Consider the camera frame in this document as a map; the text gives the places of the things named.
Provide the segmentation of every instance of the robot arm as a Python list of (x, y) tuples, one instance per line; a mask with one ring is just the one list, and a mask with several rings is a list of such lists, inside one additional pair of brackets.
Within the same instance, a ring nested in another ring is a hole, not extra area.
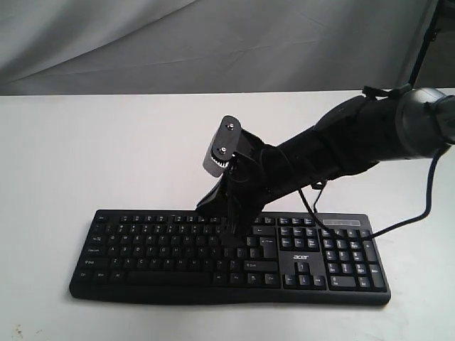
[(277, 147), (224, 117), (203, 163), (211, 175), (223, 176), (198, 213), (228, 217), (232, 232), (242, 234), (267, 203), (299, 188), (381, 161), (433, 158), (455, 144), (455, 97), (409, 85), (390, 92), (366, 87), (364, 94)]

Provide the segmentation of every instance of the white tabletop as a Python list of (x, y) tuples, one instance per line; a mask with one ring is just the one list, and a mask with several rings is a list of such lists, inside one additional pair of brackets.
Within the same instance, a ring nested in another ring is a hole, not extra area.
[[(384, 308), (166, 307), (68, 292), (96, 209), (194, 209), (216, 182), (201, 163), (224, 115), (279, 144), (357, 93), (0, 97), (0, 340), (453, 340), (453, 151), (431, 216), (377, 239)], [(333, 181), (319, 210), (366, 213), (375, 230), (417, 215), (428, 166), (382, 163)], [(293, 194), (266, 210), (304, 208)]]

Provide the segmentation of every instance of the keyboard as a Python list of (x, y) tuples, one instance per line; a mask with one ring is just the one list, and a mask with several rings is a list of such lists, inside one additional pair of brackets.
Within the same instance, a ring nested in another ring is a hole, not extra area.
[(239, 247), (226, 219), (194, 211), (98, 210), (70, 282), (75, 298), (162, 305), (384, 305), (390, 289), (366, 215), (263, 212)]

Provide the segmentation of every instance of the space bar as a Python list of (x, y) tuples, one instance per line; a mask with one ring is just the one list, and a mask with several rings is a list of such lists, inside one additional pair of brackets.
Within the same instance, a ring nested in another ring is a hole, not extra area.
[(208, 286), (210, 275), (201, 272), (131, 271), (127, 283), (141, 286)]

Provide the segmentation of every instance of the gray backdrop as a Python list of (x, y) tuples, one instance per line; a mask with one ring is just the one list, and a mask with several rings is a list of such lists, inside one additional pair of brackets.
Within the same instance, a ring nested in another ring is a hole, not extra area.
[(436, 0), (0, 1), (0, 94), (406, 82)]

